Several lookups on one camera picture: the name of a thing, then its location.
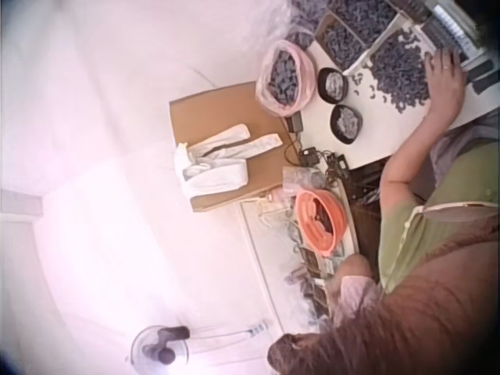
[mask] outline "power adapter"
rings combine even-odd
[[[309,147],[305,150],[301,150],[298,153],[298,164],[308,168],[320,164],[320,157],[318,156],[316,147]]]

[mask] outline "orange plastic basket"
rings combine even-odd
[[[315,199],[326,211],[333,233],[329,233],[320,221]],[[305,243],[320,255],[330,256],[347,229],[342,204],[329,191],[304,190],[295,200],[295,215]]]

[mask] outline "small black dish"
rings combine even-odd
[[[340,119],[340,117],[341,117],[341,109],[342,108],[350,109],[352,111],[352,113],[354,113],[354,116],[356,117],[356,119],[358,119],[356,134],[355,134],[355,136],[353,138],[346,137],[342,133],[342,131],[339,129],[339,127],[338,127],[337,122],[338,122],[338,119]],[[358,111],[356,111],[355,109],[353,109],[351,107],[348,107],[348,106],[342,105],[342,104],[337,104],[334,107],[334,110],[331,112],[331,117],[330,117],[330,129],[331,129],[331,132],[334,134],[334,136],[340,142],[342,142],[342,143],[344,143],[346,145],[350,145],[352,142],[354,142],[356,140],[356,138],[359,135],[359,131],[361,130],[361,126],[362,125],[363,125],[363,118],[358,113]]]
[[[340,98],[333,98],[328,94],[327,91],[327,78],[330,74],[340,74],[342,77],[342,94]],[[341,72],[333,68],[322,68],[318,73],[318,94],[320,94],[320,98],[322,98],[325,102],[330,104],[338,104],[342,100],[344,100],[347,95],[348,90],[348,80],[347,77],[344,76]]]

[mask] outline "white work surface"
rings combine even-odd
[[[426,46],[419,44],[423,51]],[[330,60],[317,42],[312,43],[307,51],[316,66],[316,73],[324,67],[337,67]],[[334,105],[326,103],[315,93],[308,105],[301,111],[304,131],[301,134],[303,148],[316,147],[320,151],[332,151],[338,155],[344,154],[350,169],[372,163],[393,154],[401,143],[419,125],[427,112],[429,101],[425,106],[407,107],[403,114],[391,104],[391,97],[377,91],[377,82],[368,69],[360,69],[362,82],[356,86],[348,79],[348,94],[342,104],[356,109],[362,116],[362,129],[351,145],[340,142],[330,130],[330,116]],[[376,89],[375,99],[370,99],[372,90]],[[466,89],[466,100],[462,112],[452,127],[458,127],[498,107],[500,85],[489,87],[480,96],[476,95],[469,85]],[[326,163],[320,168],[324,171]]]

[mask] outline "cardboard box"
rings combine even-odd
[[[248,184],[235,191],[193,197],[195,212],[215,209],[240,199],[254,197],[281,186],[283,167],[290,164],[284,153],[292,140],[280,117],[271,116],[255,100],[255,82],[203,92],[170,103],[173,135],[177,144],[195,145],[239,123],[244,123],[253,141],[266,134],[277,133],[283,144],[247,160]],[[287,157],[297,163],[294,147]]]

